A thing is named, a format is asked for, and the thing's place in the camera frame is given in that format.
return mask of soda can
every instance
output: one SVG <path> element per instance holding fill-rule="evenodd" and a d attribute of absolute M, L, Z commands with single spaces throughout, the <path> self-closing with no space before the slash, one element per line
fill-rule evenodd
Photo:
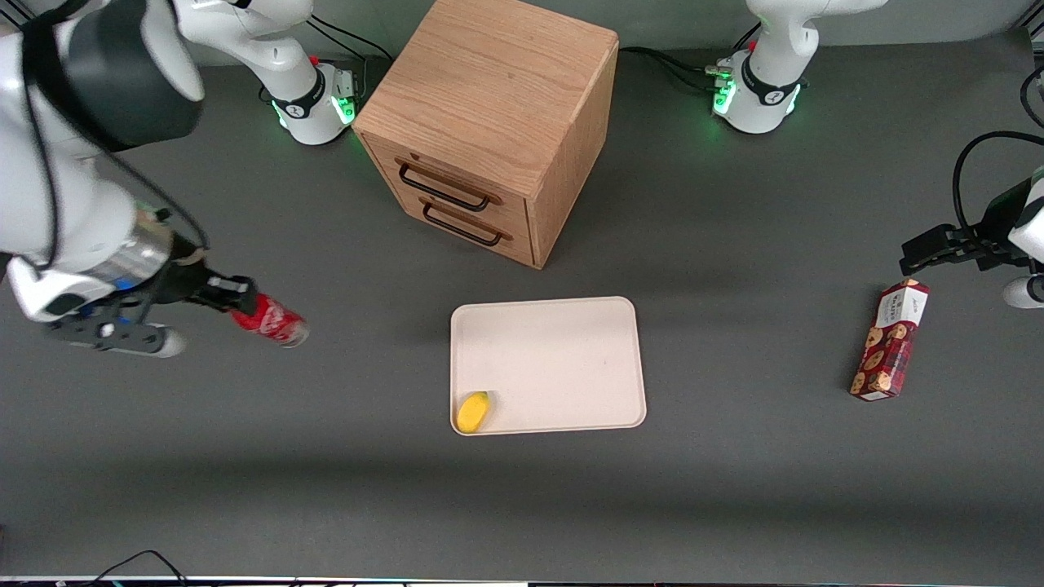
<path fill-rule="evenodd" d="M 258 309 L 253 315 L 238 310 L 230 313 L 232 320 L 243 330 L 270 338 L 287 349 L 292 349 L 308 338 L 308 323 L 305 319 L 264 294 L 258 294 Z"/>

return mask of tray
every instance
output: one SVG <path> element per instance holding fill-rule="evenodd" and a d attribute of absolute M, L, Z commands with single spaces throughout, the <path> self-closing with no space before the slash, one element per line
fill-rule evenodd
<path fill-rule="evenodd" d="M 473 392 L 480 437 L 633 428 L 645 420 L 638 322 L 626 298 L 460 306 L 450 321 L 450 425 Z"/>

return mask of black metal handle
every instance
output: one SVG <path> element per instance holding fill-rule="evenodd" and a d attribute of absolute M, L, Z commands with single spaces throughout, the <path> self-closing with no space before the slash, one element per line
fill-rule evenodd
<path fill-rule="evenodd" d="M 487 206 L 490 205 L 490 196 L 488 195 L 482 197 L 482 202 L 478 204 L 468 204 L 467 202 L 460 199 L 459 197 L 453 197 L 452 195 L 446 192 L 438 191 L 433 187 L 429 187 L 422 184 L 421 182 L 410 180 L 409 178 L 406 177 L 406 171 L 409 171 L 409 163 L 403 163 L 402 167 L 399 168 L 399 179 L 402 180 L 402 183 L 406 184 L 411 188 L 417 188 L 423 191 L 424 193 L 433 195 L 438 199 L 445 199 L 446 202 L 449 202 L 454 206 L 459 206 L 460 208 L 464 208 L 465 210 L 468 210 L 470 212 L 481 212 L 482 210 L 485 210 Z"/>
<path fill-rule="evenodd" d="M 444 229 L 452 232 L 453 234 L 459 234 L 460 236 L 467 238 L 468 240 L 473 240 L 473 241 L 475 241 L 475 242 L 477 242 L 477 243 L 479 243 L 479 244 L 481 244 L 483 246 L 496 246 L 497 243 L 500 242 L 500 239 L 504 236 L 504 235 L 502 235 L 501 233 L 498 232 L 497 236 L 493 237 L 490 240 L 487 240 L 487 239 L 484 239 L 484 238 L 482 238 L 480 236 L 475 236 L 475 235 L 471 234 L 470 232 L 468 232 L 468 231 L 466 231 L 464 229 L 458 229 L 458 228 L 454 227 L 453 225 L 451 225 L 451 224 L 449 224 L 447 221 L 440 220 L 438 218 L 432 216 L 431 214 L 428 214 L 429 211 L 431 211 L 431 205 L 430 204 L 425 204 L 424 205 L 424 217 L 429 222 L 431 222 L 432 225 L 435 225 L 436 227 L 442 227 L 442 228 L 444 228 Z"/>

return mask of yellow object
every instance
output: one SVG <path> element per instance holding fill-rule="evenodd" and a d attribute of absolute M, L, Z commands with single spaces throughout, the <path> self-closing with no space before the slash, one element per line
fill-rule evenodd
<path fill-rule="evenodd" d="M 490 394 L 475 392 L 468 396 L 457 410 L 457 429 L 466 435 L 474 435 L 482 426 L 485 415 L 490 413 Z"/>

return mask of wall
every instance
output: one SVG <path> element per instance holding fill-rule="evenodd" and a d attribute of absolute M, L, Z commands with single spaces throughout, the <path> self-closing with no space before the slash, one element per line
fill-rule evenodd
<path fill-rule="evenodd" d="M 315 0 L 315 14 L 398 52 L 433 0 Z M 527 0 L 612 28 L 623 46 L 659 49 L 725 47 L 755 21 L 741 0 Z M 55 0 L 27 2 L 34 9 Z M 884 7 L 817 21 L 826 45 L 965 41 L 1003 30 L 1033 0 L 892 0 Z M 293 34 L 312 53 L 343 51 L 306 26 Z M 210 52 L 207 63 L 220 62 Z"/>

